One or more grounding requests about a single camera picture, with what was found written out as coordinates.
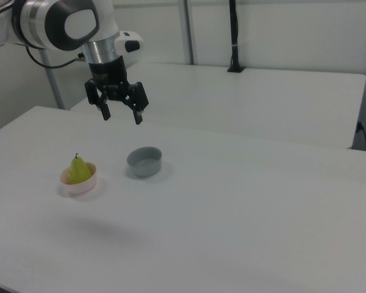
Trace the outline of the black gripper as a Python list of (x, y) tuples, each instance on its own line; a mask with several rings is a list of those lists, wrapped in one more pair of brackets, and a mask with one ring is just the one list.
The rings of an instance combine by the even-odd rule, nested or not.
[(123, 101), (132, 111), (137, 125), (149, 101), (141, 82), (130, 84), (123, 56), (107, 63), (89, 64), (92, 78), (85, 83), (88, 102), (96, 106), (107, 121), (111, 115), (107, 100)]

